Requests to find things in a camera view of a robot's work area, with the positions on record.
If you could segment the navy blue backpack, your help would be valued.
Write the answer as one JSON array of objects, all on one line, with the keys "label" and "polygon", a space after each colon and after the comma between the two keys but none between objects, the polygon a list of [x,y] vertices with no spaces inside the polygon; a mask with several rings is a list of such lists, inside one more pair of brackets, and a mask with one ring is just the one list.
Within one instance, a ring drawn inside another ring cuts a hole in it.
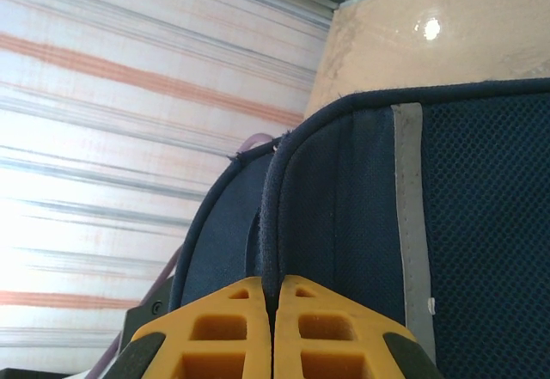
[{"label": "navy blue backpack", "polygon": [[169,307],[287,275],[406,326],[406,379],[550,379],[550,78],[356,93],[235,156]]}]

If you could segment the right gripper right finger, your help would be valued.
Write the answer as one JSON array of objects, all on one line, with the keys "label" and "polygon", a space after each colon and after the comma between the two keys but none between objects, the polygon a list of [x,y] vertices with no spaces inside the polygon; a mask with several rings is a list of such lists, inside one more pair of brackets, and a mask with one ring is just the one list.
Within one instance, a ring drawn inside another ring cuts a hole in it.
[{"label": "right gripper right finger", "polygon": [[435,379],[435,364],[400,323],[288,275],[275,320],[274,379]]}]

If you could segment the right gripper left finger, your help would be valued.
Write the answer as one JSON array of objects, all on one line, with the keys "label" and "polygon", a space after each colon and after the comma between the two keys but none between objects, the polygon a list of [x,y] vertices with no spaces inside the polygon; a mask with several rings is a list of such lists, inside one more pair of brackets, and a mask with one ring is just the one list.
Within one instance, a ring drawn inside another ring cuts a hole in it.
[{"label": "right gripper left finger", "polygon": [[102,379],[272,379],[261,279],[244,278],[143,325]]}]

